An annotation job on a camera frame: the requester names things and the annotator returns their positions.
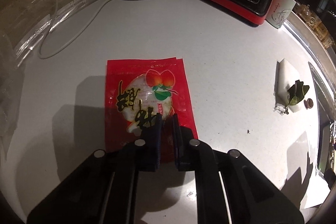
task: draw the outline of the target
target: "small round object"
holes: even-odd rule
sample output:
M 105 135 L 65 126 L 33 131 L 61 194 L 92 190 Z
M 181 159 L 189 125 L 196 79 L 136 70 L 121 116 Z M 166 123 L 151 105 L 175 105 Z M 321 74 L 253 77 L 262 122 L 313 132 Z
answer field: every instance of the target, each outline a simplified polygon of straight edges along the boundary
M 191 145 L 191 146 L 199 146 L 200 145 L 200 141 L 199 140 L 197 140 L 197 139 L 191 139 L 190 141 L 189 141 L 189 144 Z
M 95 158 L 102 158 L 105 156 L 105 151 L 104 150 L 96 150 L 94 153 L 93 153 L 94 157 Z
M 232 149 L 229 151 L 231 157 L 238 158 L 240 156 L 240 152 L 236 149 Z
M 311 98 L 308 98 L 307 100 L 303 101 L 304 106 L 306 107 L 306 109 L 312 108 L 314 106 L 314 102 Z
M 136 146 L 144 146 L 146 144 L 145 140 L 143 139 L 138 139 L 134 142 Z

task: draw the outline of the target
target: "chinese characters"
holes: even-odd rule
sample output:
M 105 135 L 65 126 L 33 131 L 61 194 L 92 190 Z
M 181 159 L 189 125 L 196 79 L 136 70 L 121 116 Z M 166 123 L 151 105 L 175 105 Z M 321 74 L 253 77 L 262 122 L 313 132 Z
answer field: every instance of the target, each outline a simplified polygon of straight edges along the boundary
M 141 103 L 142 103 L 142 101 L 139 100 L 139 111 L 135 115 L 134 121 L 139 122 L 137 124 L 137 126 L 141 130 L 143 130 L 147 127 L 151 127 L 152 125 L 154 125 L 155 121 L 153 119 L 155 119 L 156 114 L 152 115 L 152 112 L 154 110 L 154 108 L 152 108 L 152 107 L 148 107 L 148 111 L 145 111 L 145 110 L 141 109 Z
M 121 80 L 119 82 L 119 94 L 117 96 L 117 103 L 116 103 L 118 111 L 122 112 L 125 107 L 132 107 L 132 110 L 134 110 L 134 102 L 135 99 L 137 98 L 140 89 L 137 89 L 137 91 L 135 91 L 134 88 L 131 88 L 123 92 L 122 84 L 123 81 Z
M 275 8 L 274 8 L 274 13 L 275 13 L 275 11 L 278 9 L 278 7 L 280 6 L 280 3 L 278 3 L 276 6 L 275 6 Z

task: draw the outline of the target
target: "green leaf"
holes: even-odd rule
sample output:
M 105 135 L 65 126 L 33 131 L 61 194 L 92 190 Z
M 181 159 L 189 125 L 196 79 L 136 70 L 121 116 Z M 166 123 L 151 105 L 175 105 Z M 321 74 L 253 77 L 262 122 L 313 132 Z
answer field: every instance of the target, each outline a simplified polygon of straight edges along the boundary
M 308 90 L 309 90 L 309 86 L 308 85 L 304 85 L 303 86 L 303 96 L 305 96 L 307 94 Z
M 166 100 L 168 97 L 171 96 L 171 92 L 170 91 L 155 91 L 155 97 L 156 99 L 158 99 L 159 101 L 163 101 Z
M 295 84 L 288 89 L 288 105 L 295 106 L 299 102 L 301 102 L 306 93 L 309 90 L 308 85 L 303 85 L 303 82 L 300 80 L 296 80 Z

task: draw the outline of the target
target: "metal screw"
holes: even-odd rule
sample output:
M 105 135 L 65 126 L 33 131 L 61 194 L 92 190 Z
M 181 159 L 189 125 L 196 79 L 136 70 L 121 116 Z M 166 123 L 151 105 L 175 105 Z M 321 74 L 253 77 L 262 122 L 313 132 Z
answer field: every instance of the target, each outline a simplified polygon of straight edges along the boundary
M 238 158 L 240 156 L 240 152 L 236 149 L 232 149 L 229 151 L 231 157 Z
M 104 150 L 96 150 L 94 153 L 93 153 L 94 157 L 95 158 L 102 158 L 105 156 L 105 151 Z
M 191 139 L 190 141 L 189 141 L 189 144 L 191 145 L 191 146 L 199 146 L 200 145 L 200 141 L 199 140 L 197 140 L 197 139 Z
M 145 140 L 143 139 L 138 139 L 134 142 L 136 146 L 144 146 L 146 144 Z

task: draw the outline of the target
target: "small plant sprig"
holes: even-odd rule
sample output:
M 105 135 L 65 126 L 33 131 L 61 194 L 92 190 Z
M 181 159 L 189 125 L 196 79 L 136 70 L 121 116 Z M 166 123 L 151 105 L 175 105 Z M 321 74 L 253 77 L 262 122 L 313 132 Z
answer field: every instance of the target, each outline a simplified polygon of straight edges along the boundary
M 285 109 L 285 113 L 289 114 L 288 106 L 295 106 L 299 102 L 301 102 L 306 93 L 309 90 L 308 85 L 303 85 L 303 82 L 300 80 L 296 80 L 295 84 L 288 89 L 288 103 L 283 107 Z

